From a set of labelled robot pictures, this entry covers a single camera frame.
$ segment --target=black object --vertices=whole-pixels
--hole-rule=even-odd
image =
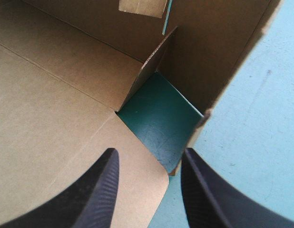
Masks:
[[[181,185],[191,228],[294,228],[228,184],[193,149],[183,154]]]
[[[110,148],[66,190],[0,228],[109,228],[118,178],[118,152]]]

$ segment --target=cardboard box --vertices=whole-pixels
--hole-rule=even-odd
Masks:
[[[157,67],[205,110],[271,15],[271,0],[174,0],[164,38],[156,17],[166,1],[148,7],[155,2],[0,0],[0,224],[57,195],[115,147],[112,227],[148,226],[167,173],[115,111]]]
[[[165,169],[116,116],[145,64],[20,0],[0,4],[0,224],[57,195],[108,147],[120,153],[112,227],[147,227]]]

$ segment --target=cardboard edge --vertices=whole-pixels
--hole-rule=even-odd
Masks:
[[[147,81],[147,79],[149,79],[149,77],[156,71],[176,30],[177,30],[177,27],[175,27],[169,34],[165,36],[162,42],[158,45],[158,47],[152,52],[152,54],[143,64],[122,106],[117,110],[117,112],[121,110],[121,108],[127,103],[127,101],[139,90],[139,88]]]

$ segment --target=cardboard flap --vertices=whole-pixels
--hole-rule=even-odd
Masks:
[[[165,36],[163,41],[159,44],[159,46],[155,49],[155,51],[150,55],[150,57],[146,60],[144,65],[142,66],[136,80],[132,84],[132,87],[125,98],[123,105],[124,106],[127,101],[136,93],[136,91],[147,81],[147,79],[156,71],[159,66],[161,59],[170,44],[173,35],[175,34],[177,27],[175,27],[169,34]]]
[[[60,193],[108,147],[120,154],[111,227],[147,227],[165,169],[112,109],[0,46],[0,224]]]
[[[148,226],[167,172],[114,112],[141,66],[22,1],[0,7],[0,224],[60,193],[115,147],[111,227]]]
[[[119,0],[119,10],[161,18],[167,0]]]

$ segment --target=light blue floor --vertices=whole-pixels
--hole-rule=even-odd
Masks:
[[[294,221],[294,0],[238,70],[195,149],[242,193]]]
[[[168,190],[148,228],[189,228],[181,196],[181,172],[169,177]]]

